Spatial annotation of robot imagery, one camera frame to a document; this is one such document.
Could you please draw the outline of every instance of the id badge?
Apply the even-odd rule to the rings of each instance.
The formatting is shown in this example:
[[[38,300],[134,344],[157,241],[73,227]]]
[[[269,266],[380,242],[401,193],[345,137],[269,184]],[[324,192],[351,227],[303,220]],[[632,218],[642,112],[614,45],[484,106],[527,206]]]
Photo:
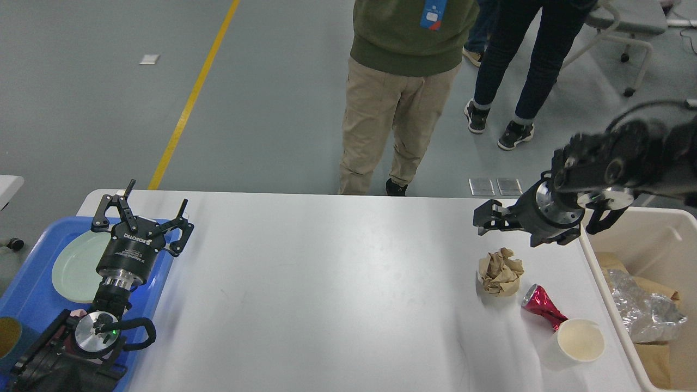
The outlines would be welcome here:
[[[424,13],[421,15],[421,27],[428,30],[440,30],[447,0],[426,0]]]

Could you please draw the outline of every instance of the white bin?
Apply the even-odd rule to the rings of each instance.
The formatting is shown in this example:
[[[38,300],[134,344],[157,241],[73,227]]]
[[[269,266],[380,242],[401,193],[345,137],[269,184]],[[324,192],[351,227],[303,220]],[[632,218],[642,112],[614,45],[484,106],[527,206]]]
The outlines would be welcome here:
[[[581,245],[618,331],[639,384],[646,391],[665,391],[651,384],[606,286],[594,252],[614,252],[630,274],[680,292],[680,311],[688,321],[671,342],[674,391],[697,391],[697,220],[674,209],[630,207],[612,228],[585,232]]]

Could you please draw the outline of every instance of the black shoe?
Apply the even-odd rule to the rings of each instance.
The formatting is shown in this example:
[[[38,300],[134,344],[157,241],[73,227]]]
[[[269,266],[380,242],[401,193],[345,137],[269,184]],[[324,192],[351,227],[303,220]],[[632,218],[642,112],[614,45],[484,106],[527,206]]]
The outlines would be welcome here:
[[[533,124],[522,126],[511,121],[508,123],[503,136],[498,140],[498,148],[511,151],[516,148],[518,144],[532,140],[534,134],[535,126]]]
[[[489,109],[480,110],[475,107],[475,101],[470,99],[465,106],[465,117],[467,117],[467,128],[470,128],[470,132],[480,134],[484,132],[484,128],[487,127],[487,116],[489,115]]]
[[[385,192],[388,196],[406,196],[406,187],[408,186],[399,186],[393,183],[392,179],[388,179],[388,182],[385,183]]]

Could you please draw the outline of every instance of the plate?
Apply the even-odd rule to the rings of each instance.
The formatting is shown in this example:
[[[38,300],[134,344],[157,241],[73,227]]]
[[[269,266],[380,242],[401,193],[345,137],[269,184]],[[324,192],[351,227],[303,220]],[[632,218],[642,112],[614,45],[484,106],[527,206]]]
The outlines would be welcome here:
[[[77,303],[91,303],[102,282],[96,268],[109,243],[107,232],[80,234],[53,264],[51,280],[58,294]]]

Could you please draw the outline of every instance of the khaki pants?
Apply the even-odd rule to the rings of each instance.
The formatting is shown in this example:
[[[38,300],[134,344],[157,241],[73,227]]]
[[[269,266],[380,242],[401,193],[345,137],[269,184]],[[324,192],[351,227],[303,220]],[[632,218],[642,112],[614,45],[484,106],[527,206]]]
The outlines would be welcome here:
[[[409,184],[426,153],[460,66],[426,77],[398,76],[348,60],[341,195],[365,195],[395,130],[390,178]]]

